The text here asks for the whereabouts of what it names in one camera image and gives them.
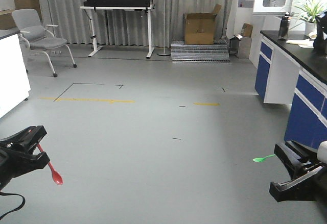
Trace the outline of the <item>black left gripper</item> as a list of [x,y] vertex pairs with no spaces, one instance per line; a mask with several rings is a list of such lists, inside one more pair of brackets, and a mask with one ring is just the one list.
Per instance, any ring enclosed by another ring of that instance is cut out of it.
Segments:
[[45,152],[33,155],[35,147],[46,134],[44,126],[29,126],[1,139],[1,190],[13,178],[43,169],[50,162]]

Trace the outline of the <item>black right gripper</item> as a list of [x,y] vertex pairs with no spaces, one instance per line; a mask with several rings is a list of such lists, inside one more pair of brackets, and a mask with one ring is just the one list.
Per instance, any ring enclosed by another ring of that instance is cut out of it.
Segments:
[[269,193],[277,201],[317,201],[326,204],[326,164],[317,159],[312,150],[296,141],[277,143],[274,153],[290,176],[283,183],[271,182]]

